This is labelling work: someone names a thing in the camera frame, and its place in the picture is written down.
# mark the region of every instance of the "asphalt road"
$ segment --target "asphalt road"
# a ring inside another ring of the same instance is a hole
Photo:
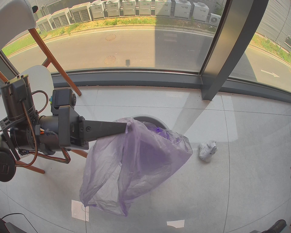
[[[47,46],[65,70],[129,66],[199,72],[211,42],[211,36],[198,33],[117,29],[70,36]],[[34,47],[9,59],[22,72],[45,58]],[[56,71],[53,65],[48,69]],[[231,75],[291,91],[291,68],[252,48],[247,48]]]

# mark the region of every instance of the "window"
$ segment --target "window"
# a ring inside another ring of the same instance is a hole
[[[113,68],[199,73],[226,0],[94,3],[83,0],[73,6],[66,0],[43,0],[35,13],[37,30],[64,70]],[[19,72],[45,60],[29,34],[16,37],[3,52]],[[48,69],[56,71],[52,64]]]
[[[232,78],[291,92],[291,1],[269,0],[248,48]]]

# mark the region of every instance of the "crumpled plastic bag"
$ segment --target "crumpled plastic bag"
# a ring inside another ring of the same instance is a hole
[[[123,134],[99,138],[85,165],[80,200],[127,216],[133,200],[173,175],[192,155],[187,137],[133,118]]]
[[[199,152],[200,159],[206,162],[210,162],[211,157],[217,151],[216,141],[212,140],[205,143],[200,143],[199,148],[200,148]]]

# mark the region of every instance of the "tiled floor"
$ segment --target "tiled floor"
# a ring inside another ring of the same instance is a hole
[[[44,169],[44,175],[17,168],[10,182],[0,183],[0,217],[24,213],[44,233],[249,233],[266,230],[279,219],[291,224],[291,104],[228,93],[202,101],[200,91],[191,89],[80,89],[75,110],[87,120],[153,115],[189,138],[192,157],[167,181],[136,199],[128,217],[90,207],[86,225],[72,218],[71,210],[72,200],[80,201],[85,158],[70,153],[68,165],[38,158],[35,166]],[[208,140],[217,141],[218,151],[205,163],[198,146]],[[23,216],[6,220],[33,232]],[[167,226],[176,220],[184,220],[184,227]]]

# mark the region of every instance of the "grass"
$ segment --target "grass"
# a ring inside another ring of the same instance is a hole
[[[208,24],[195,22],[192,20],[183,20],[183,19],[175,19],[175,18],[166,18],[166,17],[121,17],[121,18],[107,18],[101,19],[97,21],[90,21],[84,23],[75,23],[70,26],[54,29],[49,32],[41,33],[40,37],[42,39],[52,38],[55,36],[60,36],[63,34],[71,34],[71,32],[82,31],[86,29],[94,29],[104,26],[115,26],[115,25],[168,25],[168,26],[179,26],[179,27],[188,27],[193,28],[200,31],[207,31],[210,33],[215,33],[217,27],[209,26]],[[31,35],[27,35],[22,37],[15,42],[7,45],[2,50],[6,56],[13,54],[14,52],[23,49],[29,45],[33,45],[36,42],[31,37]]]
[[[251,40],[250,44],[255,45],[259,48],[262,48],[262,49],[264,49],[264,50],[266,50],[274,55],[277,55],[278,57],[282,58],[284,61],[291,64],[291,54],[286,52],[283,49],[280,50],[280,47],[268,38],[265,38],[265,37],[262,37],[262,36],[255,34],[253,36],[253,39]]]

